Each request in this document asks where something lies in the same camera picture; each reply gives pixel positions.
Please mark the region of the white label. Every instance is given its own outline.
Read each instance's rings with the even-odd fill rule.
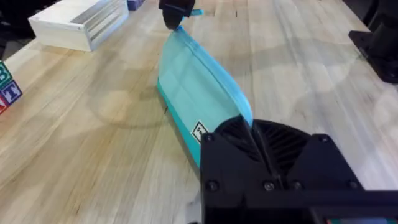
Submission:
[[[202,124],[202,122],[198,121],[197,124],[195,125],[195,127],[192,130],[192,135],[193,137],[195,137],[195,139],[199,142],[200,144],[200,138],[202,134],[207,133],[207,129],[205,128],[205,126]]]

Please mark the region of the teal plastic bag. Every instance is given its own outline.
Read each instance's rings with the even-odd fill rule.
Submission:
[[[239,114],[252,125],[251,107],[239,86],[181,26],[163,47],[157,87],[197,166],[203,133]]]

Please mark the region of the sticker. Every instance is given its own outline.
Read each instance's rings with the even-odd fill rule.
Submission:
[[[207,129],[205,128],[205,126],[200,122],[200,121],[198,121],[197,122],[197,125],[195,125],[195,127],[194,127],[194,129],[193,129],[193,131],[192,131],[192,135],[193,135],[193,137],[195,137],[195,139],[199,142],[199,144],[200,144],[200,138],[201,138],[201,135],[202,134],[205,134],[205,133],[207,133],[208,131],[207,131]]]
[[[0,87],[11,80],[11,74],[8,72],[4,64],[0,63]]]
[[[1,90],[1,94],[3,98],[6,99],[8,105],[11,105],[22,95],[22,92],[17,83],[13,80]]]

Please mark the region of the light wood surface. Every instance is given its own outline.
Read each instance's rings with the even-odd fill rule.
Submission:
[[[198,0],[183,24],[255,118],[333,137],[367,189],[398,187],[398,92],[348,38],[340,0]],[[188,223],[199,181],[155,82],[168,37],[147,0],[95,52],[31,42],[6,61],[24,96],[0,116],[0,223]]]

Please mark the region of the teal strip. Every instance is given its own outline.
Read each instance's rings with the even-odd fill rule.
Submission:
[[[203,15],[203,13],[202,9],[192,9],[191,16],[200,16]]]
[[[191,135],[191,132],[182,123],[182,120],[178,116],[178,113],[176,112],[173,105],[171,104],[171,102],[167,98],[166,94],[164,93],[162,86],[159,83],[159,78],[157,79],[156,87],[159,90],[160,94],[163,96],[164,101],[166,102],[166,105],[169,109],[169,112],[172,115],[174,122],[178,127],[178,130],[180,130],[180,133],[181,133],[182,137],[184,138],[184,141],[187,144],[189,151],[191,152],[191,156],[193,157],[193,160],[195,161],[197,166],[200,167],[200,145],[193,138],[193,136]]]

